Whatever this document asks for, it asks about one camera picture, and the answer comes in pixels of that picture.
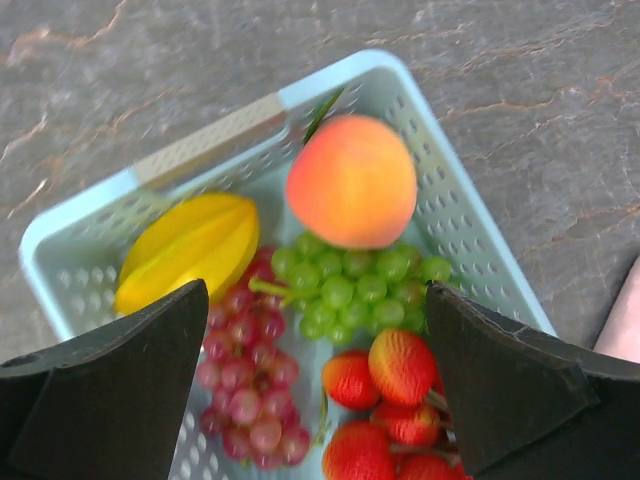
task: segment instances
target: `light blue basket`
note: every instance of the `light blue basket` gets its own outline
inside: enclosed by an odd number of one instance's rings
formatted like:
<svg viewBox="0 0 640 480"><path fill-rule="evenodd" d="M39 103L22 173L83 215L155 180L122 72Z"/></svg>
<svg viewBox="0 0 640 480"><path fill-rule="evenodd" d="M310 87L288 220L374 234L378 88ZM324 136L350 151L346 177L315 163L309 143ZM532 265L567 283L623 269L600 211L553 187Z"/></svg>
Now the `light blue basket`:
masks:
<svg viewBox="0 0 640 480"><path fill-rule="evenodd" d="M115 318L114 287L127 249L149 223L193 195L231 190L251 196L260 208L262 242L291 241L301 227L283 199L288 166L301 146L313 109L341 87L345 90L331 114L358 112L383 119L402 135L413 153L420 188L407 232L409 241L449 258L461 289L470 298L555 335L409 70L385 51L364 50L234 112L38 216L24 234L20 260L58 338L67 340ZM286 345L296 343L297 332L289 330L287 336L293 337ZM293 353L303 367L296 396L319 402L319 371L331 356L331 347L318 342ZM216 456L217 442L207 442L198 431L195 416L206 401L206 395L194 387L171 478L247 477L246 470L226 462L223 455ZM318 402L307 402L307 418L319 411ZM343 414L332 410L331 415L335 425ZM302 466L278 472L278 478L319 476L319 455L314 452ZM251 476L266 475L251 472Z"/></svg>

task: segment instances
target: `fake strawberry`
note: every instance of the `fake strawberry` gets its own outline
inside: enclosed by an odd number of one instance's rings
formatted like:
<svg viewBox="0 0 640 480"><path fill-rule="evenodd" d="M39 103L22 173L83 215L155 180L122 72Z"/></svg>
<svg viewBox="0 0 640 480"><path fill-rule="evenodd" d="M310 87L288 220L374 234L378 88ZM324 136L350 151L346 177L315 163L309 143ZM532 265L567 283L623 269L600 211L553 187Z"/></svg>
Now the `fake strawberry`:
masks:
<svg viewBox="0 0 640 480"><path fill-rule="evenodd" d="M431 405L403 407L380 403L371 414L371 423L382 428L397 443L430 447L440 435L438 412Z"/></svg>
<svg viewBox="0 0 640 480"><path fill-rule="evenodd" d="M384 432L356 420L341 426L322 456L327 480L394 480L396 464Z"/></svg>
<svg viewBox="0 0 640 480"><path fill-rule="evenodd" d="M369 372L385 400L405 406L422 403L436 378L436 360L418 335L387 328L369 350Z"/></svg>
<svg viewBox="0 0 640 480"><path fill-rule="evenodd" d="M350 350L336 355L322 368L322 385L331 399L351 410L373 408L380 393L369 374L369 352Z"/></svg>
<svg viewBox="0 0 640 480"><path fill-rule="evenodd" d="M416 454L405 459L397 480L461 480L447 462L436 455Z"/></svg>

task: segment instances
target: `gray marble countertop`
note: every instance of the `gray marble countertop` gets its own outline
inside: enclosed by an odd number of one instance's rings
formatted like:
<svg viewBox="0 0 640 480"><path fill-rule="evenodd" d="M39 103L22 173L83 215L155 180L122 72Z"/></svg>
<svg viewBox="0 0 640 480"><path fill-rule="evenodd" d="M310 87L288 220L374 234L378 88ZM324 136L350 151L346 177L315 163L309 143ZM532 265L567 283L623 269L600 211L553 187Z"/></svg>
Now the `gray marble countertop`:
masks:
<svg viewBox="0 0 640 480"><path fill-rule="evenodd" d="M38 212L367 47L409 65L559 335L592 346L640 253L640 2L0 0L0 360L55 342L16 253Z"/></svg>

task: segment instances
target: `fake peach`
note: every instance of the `fake peach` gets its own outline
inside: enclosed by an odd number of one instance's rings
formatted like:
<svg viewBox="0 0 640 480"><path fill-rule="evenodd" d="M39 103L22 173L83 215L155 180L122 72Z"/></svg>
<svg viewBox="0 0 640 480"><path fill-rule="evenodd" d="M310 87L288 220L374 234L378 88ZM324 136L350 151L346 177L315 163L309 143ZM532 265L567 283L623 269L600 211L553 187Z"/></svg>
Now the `fake peach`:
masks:
<svg viewBox="0 0 640 480"><path fill-rule="evenodd" d="M300 223L342 248L385 248L416 206L416 172L402 138L363 115L328 120L293 163L286 197Z"/></svg>

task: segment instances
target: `leaf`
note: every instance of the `leaf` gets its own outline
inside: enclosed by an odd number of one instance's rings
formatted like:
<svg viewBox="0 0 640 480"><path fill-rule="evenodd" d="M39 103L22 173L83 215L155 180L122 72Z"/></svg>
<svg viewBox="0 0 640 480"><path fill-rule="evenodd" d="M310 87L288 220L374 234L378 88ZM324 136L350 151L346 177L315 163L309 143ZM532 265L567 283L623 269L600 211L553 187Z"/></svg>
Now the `leaf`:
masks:
<svg viewBox="0 0 640 480"><path fill-rule="evenodd" d="M309 125L309 128L307 129L307 133L305 134L304 139L302 140L303 145L305 145L311 139L313 134L316 133L316 130L318 130L318 127L322 123L322 120L324 120L324 117L327 115L327 112L333 106L333 104L338 101L338 98L340 98L340 95L342 95L342 92L344 92L344 87L341 87L338 90L336 90L336 92L331 96L331 98L327 100L327 103L320 104L318 105L318 107L316 107L315 114L313 116L313 121L311 122L311 125Z"/></svg>

